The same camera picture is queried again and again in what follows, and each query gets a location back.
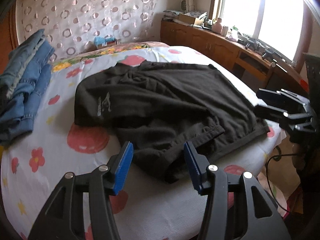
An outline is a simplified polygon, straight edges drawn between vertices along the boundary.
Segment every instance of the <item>metal screw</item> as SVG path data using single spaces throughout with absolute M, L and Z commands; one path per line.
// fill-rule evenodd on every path
M 107 171 L 108 169 L 109 169 L 109 167 L 107 165 L 101 165 L 99 167 L 99 171 L 102 171 L 102 172 Z
M 217 171 L 218 170 L 218 167 L 216 165 L 209 165 L 208 166 L 208 170 L 209 171 Z
M 252 178 L 252 174 L 251 174 L 250 172 L 248 172 L 248 171 L 246 171 L 246 172 L 243 174 L 243 176 L 244 176 L 245 178 L 247 178 L 247 179 L 251 179 L 251 178 Z
M 71 178 L 73 178 L 73 173 L 72 173 L 72 172 L 67 172 L 67 173 L 64 175 L 64 177 L 65 177 L 66 179 L 71 179 Z

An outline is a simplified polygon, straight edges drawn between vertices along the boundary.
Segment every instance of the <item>blue gripper pad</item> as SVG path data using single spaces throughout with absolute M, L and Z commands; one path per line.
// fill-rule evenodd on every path
M 192 142 L 186 142 L 183 147 L 184 159 L 191 177 L 193 187 L 201 195 L 203 183 L 206 182 L 209 162 L 204 155 L 198 154 Z
M 117 155 L 113 167 L 110 170 L 114 174 L 113 194 L 118 195 L 119 191 L 123 189 L 125 179 L 130 168 L 133 157 L 133 145 L 131 142 L 126 142 Z

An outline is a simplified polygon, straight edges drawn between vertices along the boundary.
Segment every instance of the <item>black clothing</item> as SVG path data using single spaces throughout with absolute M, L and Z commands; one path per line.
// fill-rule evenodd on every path
M 133 162 L 174 182 L 187 174 L 183 144 L 210 163 L 266 134 L 252 104 L 212 65 L 152 63 L 115 67 L 77 87 L 75 124 L 114 128 L 134 145 Z

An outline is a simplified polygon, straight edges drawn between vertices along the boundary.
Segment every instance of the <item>window pane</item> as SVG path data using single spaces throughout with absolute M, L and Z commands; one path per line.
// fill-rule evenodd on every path
M 240 32 L 253 35 L 260 0 L 225 0 L 222 24 L 235 25 Z
M 302 18 L 303 0 L 266 0 L 259 39 L 293 60 Z

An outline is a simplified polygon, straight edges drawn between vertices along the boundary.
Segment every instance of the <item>bed sheet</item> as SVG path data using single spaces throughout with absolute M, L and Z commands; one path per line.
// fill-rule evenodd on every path
M 3 152 L 1 188 L 8 220 L 23 237 L 31 227 L 62 176 L 91 172 L 117 154 L 119 142 L 104 128 L 74 125 L 76 87 L 84 78 L 114 66 L 117 62 L 139 65 L 143 60 L 213 64 L 242 93 L 257 104 L 259 99 L 238 78 L 201 53 L 187 47 L 146 47 L 107 55 L 90 54 L 71 64 L 65 60 L 52 72 L 43 95 L 32 134 Z M 225 171 L 258 175 L 273 148 L 285 138 L 278 124 L 268 122 L 270 132 L 247 146 L 219 159 L 215 164 Z M 186 240 L 200 229 L 206 196 L 199 196 L 189 178 L 166 184 L 130 167 L 124 189 L 111 197 L 115 221 L 122 239 Z M 92 239 L 88 195 L 84 196 L 86 239 Z

